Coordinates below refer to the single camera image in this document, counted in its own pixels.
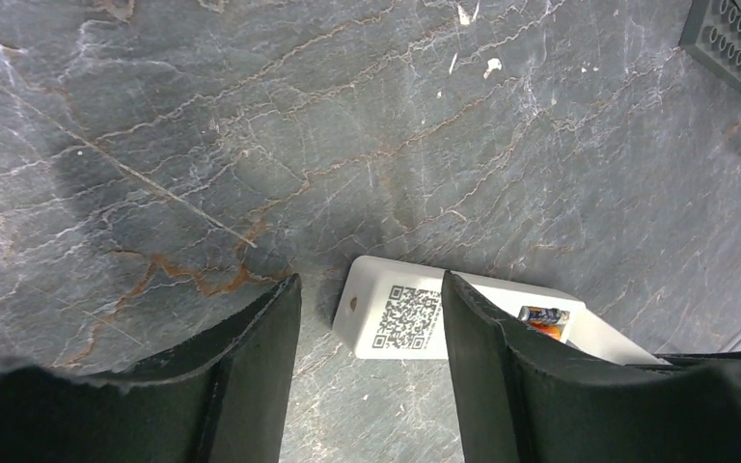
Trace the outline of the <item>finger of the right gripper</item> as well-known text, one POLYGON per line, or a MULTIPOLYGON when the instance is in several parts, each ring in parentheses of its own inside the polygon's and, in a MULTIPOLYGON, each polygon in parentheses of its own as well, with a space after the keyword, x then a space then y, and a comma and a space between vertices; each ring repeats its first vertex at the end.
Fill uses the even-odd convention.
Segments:
POLYGON ((655 358, 651 365, 630 364, 627 370, 647 371, 656 374, 675 374, 690 368, 741 367, 741 351, 723 353, 672 353, 655 358))

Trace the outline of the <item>white remote control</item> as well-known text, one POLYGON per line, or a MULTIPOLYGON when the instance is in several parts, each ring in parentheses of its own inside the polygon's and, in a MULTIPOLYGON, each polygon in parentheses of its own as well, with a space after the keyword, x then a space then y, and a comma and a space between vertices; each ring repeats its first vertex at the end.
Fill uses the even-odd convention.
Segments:
MULTIPOLYGON (((445 270, 373 256, 350 266, 333 321, 335 336, 355 357, 446 360, 441 290, 445 270)), ((575 313, 586 304, 563 291, 457 274, 496 307, 518 316, 524 306, 575 313)))

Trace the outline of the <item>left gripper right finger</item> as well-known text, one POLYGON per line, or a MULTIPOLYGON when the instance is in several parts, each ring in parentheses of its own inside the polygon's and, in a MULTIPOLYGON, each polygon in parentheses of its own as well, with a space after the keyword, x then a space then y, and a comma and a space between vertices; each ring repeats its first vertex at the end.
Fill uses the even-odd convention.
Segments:
POLYGON ((469 462, 741 462, 741 367, 627 370, 538 332, 457 274, 445 337, 469 462))

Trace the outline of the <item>black AAA battery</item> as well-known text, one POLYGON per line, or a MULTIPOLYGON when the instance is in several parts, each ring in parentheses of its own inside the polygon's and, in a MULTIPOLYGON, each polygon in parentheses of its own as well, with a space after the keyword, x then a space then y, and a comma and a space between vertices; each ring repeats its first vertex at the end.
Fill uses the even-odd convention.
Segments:
POLYGON ((569 320, 570 312, 557 308, 523 306, 519 311, 518 318, 526 323, 561 325, 569 320))

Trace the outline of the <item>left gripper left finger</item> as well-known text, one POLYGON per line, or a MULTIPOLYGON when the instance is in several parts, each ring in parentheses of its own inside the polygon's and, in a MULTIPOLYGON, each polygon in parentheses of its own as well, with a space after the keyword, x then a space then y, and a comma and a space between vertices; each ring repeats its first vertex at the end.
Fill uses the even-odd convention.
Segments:
POLYGON ((292 275, 121 371, 0 357, 0 462, 275 462, 300 318, 292 275))

